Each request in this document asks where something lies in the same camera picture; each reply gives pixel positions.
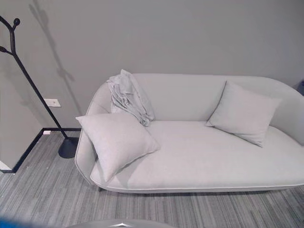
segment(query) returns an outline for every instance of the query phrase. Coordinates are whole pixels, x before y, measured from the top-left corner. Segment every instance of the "folded blanket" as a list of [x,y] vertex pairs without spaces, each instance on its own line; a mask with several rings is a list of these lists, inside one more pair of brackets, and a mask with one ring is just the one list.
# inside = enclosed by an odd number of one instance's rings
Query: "folded blanket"
[[112,95],[111,113],[131,113],[143,126],[155,118],[149,98],[135,77],[121,70],[120,75],[107,80]]

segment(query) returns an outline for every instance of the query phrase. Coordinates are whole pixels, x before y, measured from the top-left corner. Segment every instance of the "light gray pillow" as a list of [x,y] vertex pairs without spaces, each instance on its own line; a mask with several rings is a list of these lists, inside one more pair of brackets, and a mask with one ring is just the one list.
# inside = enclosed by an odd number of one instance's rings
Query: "light gray pillow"
[[263,147],[265,134],[280,101],[227,81],[221,100],[206,126]]
[[160,149],[131,114],[97,114],[76,119],[95,147],[105,181],[135,159]]

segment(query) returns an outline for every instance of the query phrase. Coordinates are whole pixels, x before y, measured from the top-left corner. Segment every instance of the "black coat rack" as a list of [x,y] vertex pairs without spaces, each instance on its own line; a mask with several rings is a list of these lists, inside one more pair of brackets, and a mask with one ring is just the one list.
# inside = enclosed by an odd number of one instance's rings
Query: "black coat rack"
[[45,107],[45,109],[47,110],[47,112],[49,113],[49,115],[52,117],[52,119],[54,120],[55,124],[57,125],[58,129],[60,130],[60,132],[62,133],[62,135],[64,136],[64,141],[62,142],[60,148],[59,148],[59,155],[62,158],[73,158],[75,156],[76,153],[76,148],[78,145],[78,138],[75,137],[68,137],[67,134],[65,133],[65,131],[62,129],[62,127],[60,126],[58,120],[56,119],[56,117],[54,116],[54,114],[52,113],[52,111],[50,110],[50,108],[48,107],[47,103],[44,101],[41,93],[39,92],[39,90],[37,89],[37,87],[35,86],[34,82],[32,81],[32,79],[30,78],[28,72],[26,71],[25,67],[23,66],[20,58],[17,55],[16,52],[16,45],[15,45],[15,29],[16,27],[20,24],[20,19],[16,18],[14,19],[14,25],[11,26],[3,17],[0,16],[0,21],[8,28],[9,30],[9,36],[10,36],[10,51],[8,51],[6,48],[0,46],[0,52],[4,52],[4,53],[8,53],[11,56],[14,57],[14,59],[16,60],[18,66],[20,67],[21,71],[23,72],[24,76],[26,77],[26,79],[28,80],[29,84],[32,86],[32,88],[34,89],[36,95],[38,96],[39,100],[42,102],[43,106]]

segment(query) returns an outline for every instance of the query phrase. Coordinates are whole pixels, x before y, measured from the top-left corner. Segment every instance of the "striped gray carpet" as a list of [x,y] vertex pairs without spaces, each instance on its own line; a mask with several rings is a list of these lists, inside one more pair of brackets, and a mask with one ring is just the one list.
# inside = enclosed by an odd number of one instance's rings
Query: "striped gray carpet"
[[42,136],[15,175],[0,173],[0,217],[49,227],[129,218],[178,228],[304,228],[304,187],[254,193],[98,192],[73,159],[58,156],[62,139],[60,133]]

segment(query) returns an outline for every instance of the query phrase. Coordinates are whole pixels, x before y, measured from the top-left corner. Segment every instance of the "gray wall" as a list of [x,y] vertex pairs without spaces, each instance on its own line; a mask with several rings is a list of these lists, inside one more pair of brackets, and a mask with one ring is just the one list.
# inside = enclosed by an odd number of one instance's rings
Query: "gray wall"
[[14,168],[41,129],[41,124],[0,68],[0,161]]
[[[0,0],[20,17],[18,52],[64,127],[78,127],[96,89],[133,73],[267,76],[295,86],[304,75],[302,0]],[[8,37],[0,27],[0,41]],[[9,74],[20,74],[12,63]],[[32,91],[13,85],[44,126]]]

